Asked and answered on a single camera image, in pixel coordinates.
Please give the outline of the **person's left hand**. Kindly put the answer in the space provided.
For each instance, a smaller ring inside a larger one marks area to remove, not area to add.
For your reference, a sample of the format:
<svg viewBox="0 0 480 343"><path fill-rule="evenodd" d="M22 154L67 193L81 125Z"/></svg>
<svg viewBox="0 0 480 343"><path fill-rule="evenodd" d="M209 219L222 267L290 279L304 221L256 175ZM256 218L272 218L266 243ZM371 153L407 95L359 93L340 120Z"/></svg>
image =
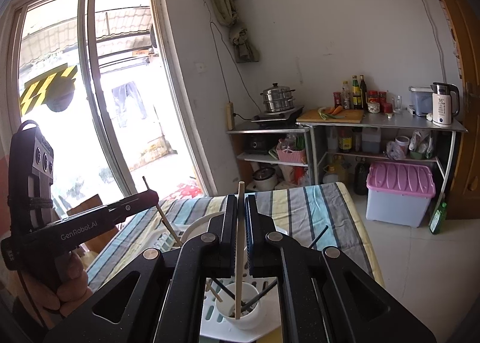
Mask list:
<svg viewBox="0 0 480 343"><path fill-rule="evenodd" d="M71 253L66 273L68 278L55 292L30 274L17 273L20 280L20 301L38 323L44 323L48 328L52 327L53 322L47 310L58 311L61 316L67 317L93 294L88 286L86 270L76 253Z"/></svg>

